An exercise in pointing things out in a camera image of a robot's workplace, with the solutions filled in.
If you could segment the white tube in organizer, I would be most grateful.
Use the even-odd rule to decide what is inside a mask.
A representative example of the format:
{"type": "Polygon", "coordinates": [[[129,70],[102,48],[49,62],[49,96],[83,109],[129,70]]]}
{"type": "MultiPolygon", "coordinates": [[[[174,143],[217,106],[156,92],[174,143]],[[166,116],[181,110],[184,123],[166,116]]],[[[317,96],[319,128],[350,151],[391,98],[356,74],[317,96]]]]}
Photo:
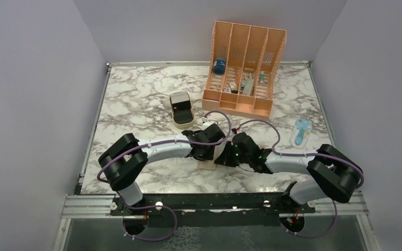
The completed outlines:
{"type": "Polygon", "coordinates": [[[264,79],[265,79],[264,71],[261,71],[261,72],[260,72],[259,84],[263,85],[263,84],[264,84],[264,79]]]}

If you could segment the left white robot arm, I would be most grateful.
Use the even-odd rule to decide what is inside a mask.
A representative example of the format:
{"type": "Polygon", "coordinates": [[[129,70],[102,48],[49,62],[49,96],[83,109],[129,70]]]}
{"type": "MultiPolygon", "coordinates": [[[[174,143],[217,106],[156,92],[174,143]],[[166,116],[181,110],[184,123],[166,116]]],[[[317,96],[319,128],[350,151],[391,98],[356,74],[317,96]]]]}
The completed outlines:
{"type": "Polygon", "coordinates": [[[125,210],[135,215],[143,210],[144,203],[136,178],[146,165],[169,158],[211,161],[215,146],[225,138],[215,123],[203,130],[184,130],[176,136],[154,141],[140,140],[127,133],[106,150],[98,162],[101,168],[108,166],[103,173],[109,186],[123,198],[125,210]]]}

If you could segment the black mounting base rail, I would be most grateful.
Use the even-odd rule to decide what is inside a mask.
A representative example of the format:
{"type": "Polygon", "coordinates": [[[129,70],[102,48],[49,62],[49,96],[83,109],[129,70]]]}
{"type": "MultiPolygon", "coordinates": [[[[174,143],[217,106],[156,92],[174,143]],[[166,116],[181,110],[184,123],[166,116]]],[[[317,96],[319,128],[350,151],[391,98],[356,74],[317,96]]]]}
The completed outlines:
{"type": "Polygon", "coordinates": [[[146,193],[138,205],[125,206],[118,195],[67,196],[63,219],[129,219],[170,227],[213,225],[276,225],[279,218],[307,215],[368,214],[361,193],[348,203],[333,204],[329,198],[308,202],[297,208],[281,205],[280,192],[259,193],[146,193]]]}

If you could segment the beige leather card holder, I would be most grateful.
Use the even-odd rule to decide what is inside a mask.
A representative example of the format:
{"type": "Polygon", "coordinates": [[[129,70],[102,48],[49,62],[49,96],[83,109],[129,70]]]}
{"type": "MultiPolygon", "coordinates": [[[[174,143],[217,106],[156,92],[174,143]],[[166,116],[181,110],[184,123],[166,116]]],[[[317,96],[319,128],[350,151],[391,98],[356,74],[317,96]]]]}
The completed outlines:
{"type": "Polygon", "coordinates": [[[216,170],[217,165],[213,161],[202,161],[198,163],[198,168],[202,170],[216,170]]]}

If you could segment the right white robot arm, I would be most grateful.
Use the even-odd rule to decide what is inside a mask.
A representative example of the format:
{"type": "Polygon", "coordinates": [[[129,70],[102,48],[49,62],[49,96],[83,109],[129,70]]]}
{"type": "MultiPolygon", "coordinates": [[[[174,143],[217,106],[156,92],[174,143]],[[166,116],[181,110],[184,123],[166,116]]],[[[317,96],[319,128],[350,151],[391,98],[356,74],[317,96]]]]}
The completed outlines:
{"type": "Polygon", "coordinates": [[[363,172],[332,145],[323,144],[316,152],[304,154],[273,152],[260,148],[244,132],[228,141],[215,164],[238,167],[247,164],[260,174],[298,173],[311,179],[292,182],[283,192],[279,206],[293,213],[309,201],[330,198],[349,202],[355,189],[363,184],[363,172]]]}

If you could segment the orange plastic desk organizer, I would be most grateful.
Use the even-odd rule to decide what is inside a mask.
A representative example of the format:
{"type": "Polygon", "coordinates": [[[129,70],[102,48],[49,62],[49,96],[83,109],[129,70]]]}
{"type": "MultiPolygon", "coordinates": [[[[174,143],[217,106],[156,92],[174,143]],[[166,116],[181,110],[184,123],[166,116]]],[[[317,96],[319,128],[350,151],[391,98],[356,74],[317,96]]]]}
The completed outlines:
{"type": "Polygon", "coordinates": [[[210,69],[202,97],[206,111],[221,110],[229,115],[269,119],[274,104],[275,79],[284,53],[287,31],[225,21],[213,28],[210,69]],[[224,75],[212,72],[214,60],[226,58],[224,75]],[[264,84],[259,84],[264,71],[264,84]],[[230,72],[238,73],[238,85],[244,72],[253,73],[251,96],[223,92],[230,72]]]}

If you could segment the beige tray with cards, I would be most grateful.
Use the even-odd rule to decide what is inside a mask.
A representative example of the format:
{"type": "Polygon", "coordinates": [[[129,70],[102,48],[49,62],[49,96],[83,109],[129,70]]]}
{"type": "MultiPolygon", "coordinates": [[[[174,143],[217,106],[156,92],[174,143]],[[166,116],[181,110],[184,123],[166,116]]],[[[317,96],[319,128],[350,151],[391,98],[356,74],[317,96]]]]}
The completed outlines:
{"type": "Polygon", "coordinates": [[[169,101],[175,126],[179,129],[191,127],[195,122],[195,116],[188,92],[172,93],[169,101]]]}

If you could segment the blue round jar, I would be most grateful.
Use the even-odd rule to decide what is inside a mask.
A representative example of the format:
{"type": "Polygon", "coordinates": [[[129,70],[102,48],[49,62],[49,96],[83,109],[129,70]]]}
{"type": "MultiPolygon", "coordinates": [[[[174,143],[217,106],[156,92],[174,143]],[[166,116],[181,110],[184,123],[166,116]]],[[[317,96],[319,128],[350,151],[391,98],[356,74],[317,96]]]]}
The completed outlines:
{"type": "Polygon", "coordinates": [[[224,75],[226,71],[226,58],[217,57],[214,60],[212,72],[216,75],[224,75]]]}

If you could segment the blue packaged item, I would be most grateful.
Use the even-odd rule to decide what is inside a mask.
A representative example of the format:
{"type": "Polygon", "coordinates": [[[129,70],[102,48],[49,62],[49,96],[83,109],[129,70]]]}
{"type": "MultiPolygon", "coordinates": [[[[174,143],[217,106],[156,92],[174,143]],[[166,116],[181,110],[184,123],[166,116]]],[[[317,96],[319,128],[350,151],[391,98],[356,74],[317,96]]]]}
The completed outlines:
{"type": "Polygon", "coordinates": [[[312,123],[309,120],[305,118],[297,119],[289,139],[291,146],[296,149],[303,149],[306,146],[311,131],[312,123]]]}

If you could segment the small items in organizer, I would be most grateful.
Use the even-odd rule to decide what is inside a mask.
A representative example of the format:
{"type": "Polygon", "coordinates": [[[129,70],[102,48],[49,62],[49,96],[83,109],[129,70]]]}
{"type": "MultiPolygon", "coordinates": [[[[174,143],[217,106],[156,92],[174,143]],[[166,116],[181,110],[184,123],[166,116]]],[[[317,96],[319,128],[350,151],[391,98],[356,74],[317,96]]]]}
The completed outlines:
{"type": "Polygon", "coordinates": [[[238,85],[238,73],[230,72],[227,76],[227,80],[222,91],[226,93],[251,96],[253,90],[252,83],[253,83],[252,72],[244,72],[239,85],[238,85]]]}

